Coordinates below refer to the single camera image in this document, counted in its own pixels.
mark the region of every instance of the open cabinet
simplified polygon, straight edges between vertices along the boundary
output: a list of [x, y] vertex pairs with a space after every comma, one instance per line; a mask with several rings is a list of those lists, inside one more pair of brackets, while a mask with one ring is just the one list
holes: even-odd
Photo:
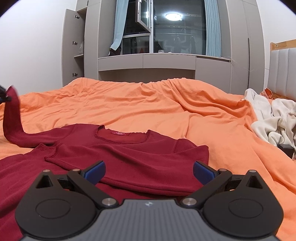
[[84, 76], [83, 46], [86, 9], [66, 9], [62, 40], [62, 83]]

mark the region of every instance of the orange bedsheet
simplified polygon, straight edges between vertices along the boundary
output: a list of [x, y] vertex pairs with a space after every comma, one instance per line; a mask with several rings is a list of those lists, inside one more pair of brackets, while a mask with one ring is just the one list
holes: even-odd
[[[20, 100], [27, 133], [75, 123], [104, 124], [122, 132], [151, 129], [207, 145], [209, 165], [215, 169], [227, 168], [234, 174], [257, 170], [284, 209], [278, 238], [295, 241], [296, 165], [278, 148], [256, 137], [250, 128], [255, 114], [242, 98], [184, 78], [148, 84], [78, 78], [62, 89], [29, 93]], [[1, 122], [3, 109], [4, 104], [0, 106]], [[9, 143], [2, 123], [0, 126], [0, 158], [31, 150]]]

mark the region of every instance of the glass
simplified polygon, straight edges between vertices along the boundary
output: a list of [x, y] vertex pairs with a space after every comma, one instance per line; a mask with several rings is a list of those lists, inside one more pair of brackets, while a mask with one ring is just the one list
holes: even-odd
[[143, 34], [148, 33], [142, 25], [137, 22], [136, 8], [138, 7], [137, 0], [130, 0], [128, 2], [128, 10], [126, 14], [126, 25], [124, 27], [123, 35]]
[[154, 0], [154, 53], [205, 54], [204, 0]]
[[138, 0], [139, 8], [138, 8], [138, 22], [147, 30], [149, 30], [149, 0]]
[[122, 39], [122, 54], [149, 53], [149, 36]]

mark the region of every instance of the padded headboard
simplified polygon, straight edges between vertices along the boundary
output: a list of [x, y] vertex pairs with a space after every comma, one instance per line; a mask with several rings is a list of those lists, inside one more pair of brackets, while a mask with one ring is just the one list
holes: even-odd
[[271, 43], [267, 88], [296, 100], [296, 39]]

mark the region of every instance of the red long-sleeve shirt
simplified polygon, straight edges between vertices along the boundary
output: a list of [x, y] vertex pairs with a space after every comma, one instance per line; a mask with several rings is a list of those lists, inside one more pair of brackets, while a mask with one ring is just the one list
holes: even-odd
[[207, 146], [172, 139], [157, 132], [122, 133], [104, 125], [74, 124], [36, 134], [23, 131], [15, 90], [5, 104], [5, 137], [20, 147], [34, 148], [0, 160], [0, 237], [18, 240], [21, 233], [14, 210], [26, 190], [44, 169], [54, 174], [85, 169], [103, 160], [106, 175], [96, 186], [119, 202], [126, 198], [186, 196], [202, 185], [193, 176], [196, 160], [208, 164]]

